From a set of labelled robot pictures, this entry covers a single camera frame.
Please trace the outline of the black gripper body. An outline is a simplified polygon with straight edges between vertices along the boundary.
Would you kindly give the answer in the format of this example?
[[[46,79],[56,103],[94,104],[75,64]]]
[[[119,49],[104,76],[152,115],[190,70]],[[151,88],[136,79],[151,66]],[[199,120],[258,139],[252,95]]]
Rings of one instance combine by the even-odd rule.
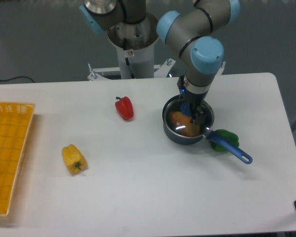
[[[180,105],[180,111],[185,116],[202,116],[204,112],[201,104],[209,91],[209,86],[196,86],[186,76],[179,77],[177,86],[179,98],[184,100]]]

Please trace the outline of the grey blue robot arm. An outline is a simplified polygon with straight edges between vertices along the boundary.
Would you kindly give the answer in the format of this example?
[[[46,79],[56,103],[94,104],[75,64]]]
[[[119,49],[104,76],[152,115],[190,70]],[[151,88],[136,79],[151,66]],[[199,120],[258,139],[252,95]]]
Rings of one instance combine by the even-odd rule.
[[[86,0],[79,11],[90,30],[106,32],[117,51],[122,79],[154,75],[154,45],[168,46],[186,66],[178,88],[187,100],[187,116],[196,124],[205,120],[201,103],[223,65],[224,48],[211,33],[234,21],[240,13],[237,0],[197,0],[181,15],[165,13],[160,19],[147,12],[144,0]]]

